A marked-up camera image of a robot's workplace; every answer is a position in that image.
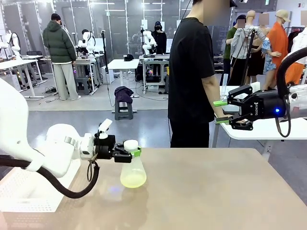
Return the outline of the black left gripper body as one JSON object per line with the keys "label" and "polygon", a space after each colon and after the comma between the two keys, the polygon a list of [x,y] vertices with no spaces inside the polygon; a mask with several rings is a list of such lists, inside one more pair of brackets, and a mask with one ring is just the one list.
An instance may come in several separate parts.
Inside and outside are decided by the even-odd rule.
{"label": "black left gripper body", "polygon": [[113,149],[116,143],[115,135],[108,135],[105,139],[98,138],[97,135],[94,136],[94,147],[97,159],[110,160],[113,158]]}

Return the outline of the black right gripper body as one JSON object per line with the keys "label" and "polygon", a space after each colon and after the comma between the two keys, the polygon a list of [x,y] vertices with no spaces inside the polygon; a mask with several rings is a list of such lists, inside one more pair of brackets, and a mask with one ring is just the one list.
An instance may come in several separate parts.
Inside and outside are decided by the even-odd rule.
{"label": "black right gripper body", "polygon": [[240,115],[247,120],[271,119],[284,117],[286,106],[277,90],[257,91],[242,100]]}

